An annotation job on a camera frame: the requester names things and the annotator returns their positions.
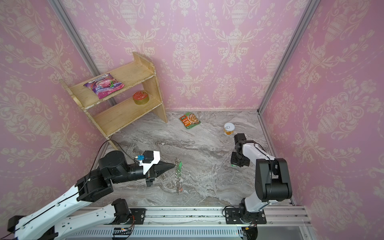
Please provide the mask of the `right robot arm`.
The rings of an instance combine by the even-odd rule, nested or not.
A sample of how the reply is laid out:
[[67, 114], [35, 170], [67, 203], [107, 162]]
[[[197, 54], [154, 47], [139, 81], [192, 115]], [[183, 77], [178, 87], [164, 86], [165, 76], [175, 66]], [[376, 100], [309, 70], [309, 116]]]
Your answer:
[[252, 223], [262, 215], [266, 206], [292, 198], [288, 163], [268, 154], [257, 142], [247, 140], [243, 133], [236, 134], [234, 142], [231, 164], [238, 167], [255, 165], [255, 190], [239, 204], [242, 222]]

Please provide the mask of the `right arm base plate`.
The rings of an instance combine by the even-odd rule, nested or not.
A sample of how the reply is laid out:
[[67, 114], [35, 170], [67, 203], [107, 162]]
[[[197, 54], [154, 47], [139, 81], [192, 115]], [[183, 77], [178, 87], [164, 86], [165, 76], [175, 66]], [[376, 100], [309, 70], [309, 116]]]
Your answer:
[[228, 225], [264, 225], [267, 223], [264, 211], [258, 213], [249, 213], [239, 208], [226, 207], [222, 211]]

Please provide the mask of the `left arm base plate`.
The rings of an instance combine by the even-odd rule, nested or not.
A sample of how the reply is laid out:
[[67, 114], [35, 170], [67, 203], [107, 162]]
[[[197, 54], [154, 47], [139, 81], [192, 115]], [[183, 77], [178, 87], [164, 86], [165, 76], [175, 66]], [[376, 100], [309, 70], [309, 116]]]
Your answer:
[[145, 208], [133, 208], [128, 210], [116, 210], [114, 219], [109, 225], [143, 225], [146, 217]]

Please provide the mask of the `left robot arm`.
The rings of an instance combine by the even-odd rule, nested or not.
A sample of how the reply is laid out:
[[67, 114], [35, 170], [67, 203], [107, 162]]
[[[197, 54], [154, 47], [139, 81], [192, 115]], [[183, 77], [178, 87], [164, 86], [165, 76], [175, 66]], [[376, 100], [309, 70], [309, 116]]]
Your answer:
[[98, 163], [95, 170], [40, 210], [28, 216], [10, 218], [8, 232], [16, 240], [63, 240], [98, 225], [125, 224], [135, 217], [124, 199], [117, 199], [85, 214], [72, 214], [111, 194], [114, 184], [145, 180], [150, 187], [157, 177], [175, 166], [161, 161], [158, 151], [145, 151], [132, 164], [127, 163], [123, 152], [111, 151], [99, 159]]

